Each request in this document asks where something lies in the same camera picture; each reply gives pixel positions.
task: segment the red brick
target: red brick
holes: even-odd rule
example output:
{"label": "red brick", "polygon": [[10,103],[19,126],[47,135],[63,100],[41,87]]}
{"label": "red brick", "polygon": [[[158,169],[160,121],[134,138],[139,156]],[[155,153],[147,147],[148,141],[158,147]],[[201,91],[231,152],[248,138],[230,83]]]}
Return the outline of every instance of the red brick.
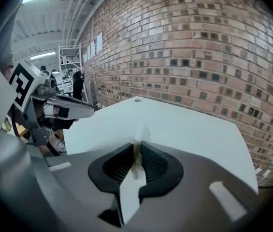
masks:
{"label": "red brick", "polygon": [[203,24],[203,30],[221,32],[221,26],[215,24]]}
{"label": "red brick", "polygon": [[242,80],[239,80],[235,77],[230,77],[229,86],[235,89],[244,90],[246,87],[246,83]]}
{"label": "red brick", "polygon": [[149,49],[152,50],[158,50],[158,49],[163,49],[164,48],[164,42],[156,42],[150,44]]}
{"label": "red brick", "polygon": [[165,48],[202,48],[202,43],[197,40],[166,41]]}
{"label": "red brick", "polygon": [[132,94],[137,94],[137,95],[147,95],[146,89],[139,89],[139,88],[130,87],[129,92]]}
{"label": "red brick", "polygon": [[203,64],[203,68],[208,71],[222,72],[222,63],[206,61]]}
{"label": "red brick", "polygon": [[188,87],[197,87],[198,81],[194,79],[187,79],[187,86]]}
{"label": "red brick", "polygon": [[163,33],[163,27],[158,27],[158,28],[154,28],[154,29],[149,30],[149,35],[154,35],[154,34],[158,34],[158,33]]}
{"label": "red brick", "polygon": [[237,100],[231,99],[231,98],[227,98],[224,97],[223,98],[223,103],[222,103],[225,107],[233,109],[233,110],[237,110],[239,107],[239,103]]}
{"label": "red brick", "polygon": [[255,118],[253,118],[252,116],[246,115],[246,114],[244,114],[242,117],[242,122],[246,123],[248,125],[253,125],[255,120],[256,120]]}
{"label": "red brick", "polygon": [[142,74],[142,68],[133,68],[132,75]]}
{"label": "red brick", "polygon": [[186,95],[187,88],[185,87],[178,87],[178,86],[170,86],[170,93],[176,95]]}
{"label": "red brick", "polygon": [[190,49],[174,49],[173,51],[173,56],[174,57],[185,57],[185,58],[190,58],[192,57],[192,50]]}
{"label": "red brick", "polygon": [[194,97],[194,98],[199,98],[200,93],[201,93],[201,91],[199,89],[191,89],[190,96]]}
{"label": "red brick", "polygon": [[261,111],[273,115],[273,107],[265,102],[262,102]]}
{"label": "red brick", "polygon": [[244,70],[248,70],[248,62],[244,59],[233,57],[232,64]]}
{"label": "red brick", "polygon": [[161,98],[161,92],[149,90],[149,91],[148,91],[148,96],[151,96],[151,97],[155,97],[155,98],[160,99],[160,98]]}
{"label": "red brick", "polygon": [[204,49],[208,49],[208,50],[213,50],[213,51],[222,51],[223,50],[223,45],[222,43],[217,43],[217,42],[206,42],[204,44]]}
{"label": "red brick", "polygon": [[193,105],[193,99],[190,99],[188,97],[182,97],[181,98],[181,103],[187,106],[192,106]]}
{"label": "red brick", "polygon": [[199,109],[202,109],[202,110],[205,110],[205,111],[211,111],[211,109],[213,107],[213,104],[211,102],[208,102],[208,101],[196,100],[194,102],[194,106],[196,108],[199,108]]}
{"label": "red brick", "polygon": [[152,10],[156,10],[158,8],[162,8],[162,3],[159,3],[159,4],[155,4],[153,6],[150,6],[149,7],[149,11],[152,11]]}
{"label": "red brick", "polygon": [[172,32],[171,33],[173,35],[174,39],[192,39],[192,33],[191,31],[180,31],[180,32]]}
{"label": "red brick", "polygon": [[164,59],[147,60],[147,66],[150,66],[150,67],[157,67],[157,66],[163,66],[163,65],[164,65]]}
{"label": "red brick", "polygon": [[158,14],[158,15],[150,17],[149,21],[154,22],[154,21],[158,21],[158,20],[162,20],[162,19],[163,19],[163,14]]}
{"label": "red brick", "polygon": [[199,81],[199,88],[216,93],[218,91],[218,84],[208,81]]}
{"label": "red brick", "polygon": [[162,76],[154,76],[154,75],[148,76],[148,82],[162,83]]}
{"label": "red brick", "polygon": [[261,67],[263,67],[266,70],[269,70],[270,64],[268,61],[266,61],[264,58],[258,57],[257,58],[257,64]]}
{"label": "red brick", "polygon": [[236,126],[240,131],[243,131],[249,135],[253,135],[254,132],[256,131],[256,129],[254,129],[253,127],[245,124],[236,123]]}

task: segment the person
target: person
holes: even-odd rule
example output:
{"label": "person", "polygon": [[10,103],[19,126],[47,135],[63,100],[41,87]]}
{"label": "person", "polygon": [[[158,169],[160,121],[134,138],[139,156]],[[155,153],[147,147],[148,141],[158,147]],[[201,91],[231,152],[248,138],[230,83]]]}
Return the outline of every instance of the person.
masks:
{"label": "person", "polygon": [[75,72],[73,75],[73,98],[82,99],[82,91],[84,84],[84,76],[81,71]]}
{"label": "person", "polygon": [[50,76],[49,75],[49,72],[46,70],[46,66],[45,65],[42,65],[41,68],[40,68],[40,71],[45,75],[45,76]]}

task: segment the pipe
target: pipe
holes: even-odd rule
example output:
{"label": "pipe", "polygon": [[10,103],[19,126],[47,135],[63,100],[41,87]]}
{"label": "pipe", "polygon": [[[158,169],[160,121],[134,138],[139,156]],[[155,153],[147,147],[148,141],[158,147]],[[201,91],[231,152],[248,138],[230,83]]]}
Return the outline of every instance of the pipe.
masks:
{"label": "pipe", "polygon": [[72,39],[72,35],[73,35],[74,29],[75,29],[75,25],[76,25],[76,22],[77,22],[77,16],[76,16],[76,14],[79,15],[81,13],[81,10],[78,10],[79,6],[81,5],[81,3],[82,3],[82,0],[78,0],[77,5],[75,7],[75,10],[73,12],[73,15],[72,15],[73,29],[71,31],[71,26],[72,25],[70,24],[69,29],[68,29],[68,37],[67,37],[67,41],[68,42],[67,42],[67,45],[70,45],[70,42],[71,42],[71,39]]}
{"label": "pipe", "polygon": [[78,8],[79,8],[79,6],[80,6],[81,3],[82,3],[82,0],[78,0],[78,3],[77,3],[77,5],[76,5],[76,7],[75,7],[75,10],[74,10],[74,13],[73,13],[73,16],[72,16],[73,28],[72,28],[72,31],[70,31],[71,28],[69,28],[68,45],[70,45],[70,42],[71,42],[71,40],[72,40],[72,35],[73,35],[73,33],[74,33],[74,30],[75,30],[75,26],[76,26],[77,20],[78,20],[78,18],[79,18],[79,16],[80,16],[82,10],[84,9],[84,6],[85,6],[85,4],[86,4],[86,0],[85,0],[85,2],[82,4],[81,9],[78,10]]}
{"label": "pipe", "polygon": [[63,44],[64,44],[64,33],[65,33],[65,28],[66,28],[67,21],[68,21],[68,19],[69,19],[70,9],[71,9],[71,6],[72,6],[73,1],[74,1],[74,0],[70,0],[69,6],[68,6],[68,9],[67,9],[67,12],[66,12],[66,14],[65,14],[65,21],[64,21],[64,24],[63,24],[63,33],[62,33],[62,43],[63,43]]}
{"label": "pipe", "polygon": [[89,15],[86,17],[81,29],[79,30],[79,33],[77,35],[77,38],[74,42],[74,45],[77,45],[78,41],[79,41],[79,38],[80,36],[82,35],[83,31],[85,30],[85,27],[88,23],[88,21],[91,19],[91,17],[93,16],[93,14],[95,13],[95,11],[99,8],[99,6],[104,2],[105,0],[99,0],[95,5],[94,7],[92,8],[92,10],[90,11]]}

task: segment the dark brick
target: dark brick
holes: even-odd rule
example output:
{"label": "dark brick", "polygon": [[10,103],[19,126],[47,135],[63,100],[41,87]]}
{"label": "dark brick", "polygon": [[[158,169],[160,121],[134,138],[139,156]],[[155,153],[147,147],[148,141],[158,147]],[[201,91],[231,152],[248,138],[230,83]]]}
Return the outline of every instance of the dark brick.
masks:
{"label": "dark brick", "polygon": [[224,35],[224,34],[222,34],[222,36],[221,36],[221,40],[223,41],[223,42],[229,42],[229,37],[227,36],[227,35]]}
{"label": "dark brick", "polygon": [[215,5],[212,3],[207,4],[209,9],[215,9]]}
{"label": "dark brick", "polygon": [[231,96],[231,95],[232,95],[232,93],[233,93],[233,89],[231,89],[231,88],[227,88],[227,89],[226,89],[226,92],[225,92],[225,95],[227,95],[227,96]]}
{"label": "dark brick", "polygon": [[187,85],[187,80],[184,79],[184,78],[181,78],[181,79],[180,79],[180,85],[186,86],[186,85]]}
{"label": "dark brick", "polygon": [[163,75],[169,75],[170,70],[169,69],[163,69]]}
{"label": "dark brick", "polygon": [[181,102],[181,97],[180,97],[180,96],[176,96],[176,97],[175,97],[175,101],[176,101],[176,102]]}
{"label": "dark brick", "polygon": [[230,45],[225,44],[224,45],[224,52],[225,53],[231,53],[232,52],[232,47]]}
{"label": "dark brick", "polygon": [[239,100],[242,98],[242,93],[237,91],[236,94],[235,94],[235,99]]}
{"label": "dark brick", "polygon": [[195,20],[196,22],[200,22],[200,21],[201,21],[201,17],[200,17],[200,16],[195,16],[195,17],[194,17],[194,20]]}
{"label": "dark brick", "polygon": [[227,110],[227,108],[222,108],[222,110],[221,110],[221,114],[222,115],[227,115],[227,113],[228,113],[228,110]]}
{"label": "dark brick", "polygon": [[181,15],[188,15],[188,14],[189,14],[188,10],[182,10],[181,11]]}
{"label": "dark brick", "polygon": [[200,93],[200,99],[205,100],[206,97],[207,97],[207,93],[205,93],[205,92]]}
{"label": "dark brick", "polygon": [[210,38],[211,38],[212,40],[218,40],[218,34],[217,34],[217,33],[211,33],[211,34],[210,34]]}
{"label": "dark brick", "polygon": [[245,108],[246,108],[246,105],[245,104],[241,104],[241,106],[239,107],[239,111],[240,112],[244,112]]}
{"label": "dark brick", "polygon": [[245,91],[246,91],[247,93],[250,93],[251,90],[252,90],[252,86],[251,86],[250,84],[247,84],[247,85],[246,85]]}
{"label": "dark brick", "polygon": [[183,64],[183,66],[185,66],[185,67],[189,66],[189,59],[183,59],[183,60],[182,60],[182,64]]}
{"label": "dark brick", "polygon": [[178,65],[178,60],[175,58],[171,59],[171,66],[177,66]]}
{"label": "dark brick", "polygon": [[208,16],[203,16],[202,20],[203,20],[203,22],[209,22],[210,21]]}
{"label": "dark brick", "polygon": [[199,78],[206,79],[207,78],[207,72],[200,71]]}
{"label": "dark brick", "polygon": [[222,21],[221,21],[221,19],[220,19],[219,17],[215,17],[215,23],[219,23],[219,24],[221,24],[221,23],[222,23]]}
{"label": "dark brick", "polygon": [[236,70],[235,70],[235,76],[236,76],[237,78],[241,78],[241,77],[242,77],[242,71],[239,70],[239,69],[236,69]]}
{"label": "dark brick", "polygon": [[220,80],[220,75],[216,74],[216,73],[213,73],[212,74],[212,81],[219,82],[219,80]]}
{"label": "dark brick", "polygon": [[221,97],[220,95],[217,95],[217,96],[216,96],[215,102],[221,104],[221,102],[222,102],[222,97]]}
{"label": "dark brick", "polygon": [[197,60],[196,61],[196,68],[201,68],[202,67],[202,61]]}
{"label": "dark brick", "polygon": [[226,73],[227,73],[227,69],[228,69],[227,65],[224,64],[224,65],[223,65],[222,73],[223,73],[223,74],[226,74]]}
{"label": "dark brick", "polygon": [[201,32],[201,38],[208,39],[208,32]]}
{"label": "dark brick", "polygon": [[237,117],[237,112],[236,111],[233,111],[232,112],[232,118],[236,118]]}
{"label": "dark brick", "polygon": [[170,84],[175,84],[176,83],[176,78],[175,77],[171,77],[170,78]]}

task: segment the cable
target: cable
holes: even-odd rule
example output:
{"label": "cable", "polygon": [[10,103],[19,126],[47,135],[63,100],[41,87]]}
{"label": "cable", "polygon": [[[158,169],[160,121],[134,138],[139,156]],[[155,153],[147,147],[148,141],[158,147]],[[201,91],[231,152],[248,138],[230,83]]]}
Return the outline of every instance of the cable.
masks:
{"label": "cable", "polygon": [[15,121],[15,110],[16,110],[16,107],[15,107],[14,104],[12,104],[12,106],[11,106],[12,127],[13,127],[13,130],[14,130],[15,136],[19,137],[17,126],[16,126],[16,121]]}

